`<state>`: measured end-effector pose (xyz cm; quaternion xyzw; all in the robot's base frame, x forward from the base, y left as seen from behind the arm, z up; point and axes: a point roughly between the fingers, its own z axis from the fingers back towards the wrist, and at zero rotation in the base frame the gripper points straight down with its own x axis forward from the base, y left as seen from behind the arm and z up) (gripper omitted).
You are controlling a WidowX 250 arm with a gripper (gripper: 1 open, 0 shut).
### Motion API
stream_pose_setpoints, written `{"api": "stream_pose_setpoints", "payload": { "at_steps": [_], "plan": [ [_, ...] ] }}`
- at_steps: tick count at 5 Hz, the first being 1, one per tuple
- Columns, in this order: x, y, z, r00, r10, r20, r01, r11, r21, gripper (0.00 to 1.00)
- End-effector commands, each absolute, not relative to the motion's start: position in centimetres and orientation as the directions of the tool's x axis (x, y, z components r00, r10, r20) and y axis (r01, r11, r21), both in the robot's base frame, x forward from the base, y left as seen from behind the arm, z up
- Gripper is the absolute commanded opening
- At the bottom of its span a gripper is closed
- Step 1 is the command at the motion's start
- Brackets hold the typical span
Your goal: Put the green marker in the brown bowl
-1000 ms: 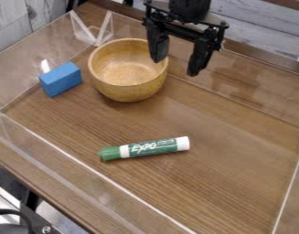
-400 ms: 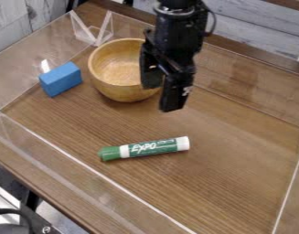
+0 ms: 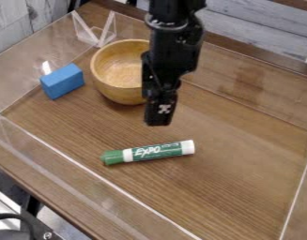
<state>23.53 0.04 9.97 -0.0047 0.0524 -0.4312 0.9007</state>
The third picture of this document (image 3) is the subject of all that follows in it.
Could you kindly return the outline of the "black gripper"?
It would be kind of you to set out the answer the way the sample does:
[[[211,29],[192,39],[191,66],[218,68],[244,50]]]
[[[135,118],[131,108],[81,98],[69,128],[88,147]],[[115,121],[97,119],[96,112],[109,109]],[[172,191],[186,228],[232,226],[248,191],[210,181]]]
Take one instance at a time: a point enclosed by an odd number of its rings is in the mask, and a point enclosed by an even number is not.
[[[198,18],[188,18],[179,25],[156,21],[147,25],[150,49],[140,56],[144,122],[160,127],[172,122],[180,77],[196,69],[204,28]]]

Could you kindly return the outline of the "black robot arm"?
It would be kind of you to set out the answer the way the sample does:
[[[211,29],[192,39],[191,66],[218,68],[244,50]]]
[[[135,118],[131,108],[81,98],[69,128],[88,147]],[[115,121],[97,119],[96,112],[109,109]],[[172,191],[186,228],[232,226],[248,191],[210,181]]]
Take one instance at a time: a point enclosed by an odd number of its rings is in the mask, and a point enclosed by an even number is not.
[[[180,77],[195,71],[203,42],[203,23],[195,13],[206,0],[151,0],[144,22],[151,29],[150,49],[142,53],[144,122],[172,122]]]

